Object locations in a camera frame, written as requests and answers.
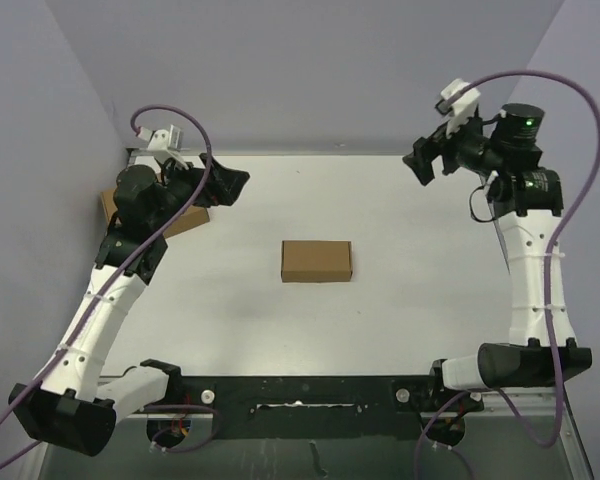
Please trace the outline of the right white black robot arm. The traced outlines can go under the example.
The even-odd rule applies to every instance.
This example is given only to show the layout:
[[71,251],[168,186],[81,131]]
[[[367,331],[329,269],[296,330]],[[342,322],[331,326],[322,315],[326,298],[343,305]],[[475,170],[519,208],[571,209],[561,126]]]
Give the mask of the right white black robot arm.
[[540,164],[536,136],[542,109],[512,103],[486,125],[478,106],[440,101],[447,121],[419,138],[404,163],[422,185],[434,178],[432,163],[446,175],[460,168],[482,177],[483,192],[501,232],[512,289],[512,318],[505,343],[484,343],[472,356],[439,360],[437,376],[424,385],[426,400],[449,407],[461,390],[549,387],[592,365],[592,352],[578,345],[565,305],[559,242],[553,233],[563,218],[559,175]]

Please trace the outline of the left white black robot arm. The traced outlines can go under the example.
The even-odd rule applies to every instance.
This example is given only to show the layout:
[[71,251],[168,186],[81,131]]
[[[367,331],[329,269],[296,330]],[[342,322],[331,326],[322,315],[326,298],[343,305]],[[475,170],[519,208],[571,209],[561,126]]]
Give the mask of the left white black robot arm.
[[170,411],[183,402],[180,368],[157,360],[109,384],[98,381],[122,323],[166,253],[166,225],[186,205],[233,205],[250,179],[206,153],[199,158],[200,168],[170,158],[158,171],[132,165],[118,174],[115,212],[74,319],[39,379],[15,385],[9,397],[31,438],[95,456],[124,418],[146,406]]

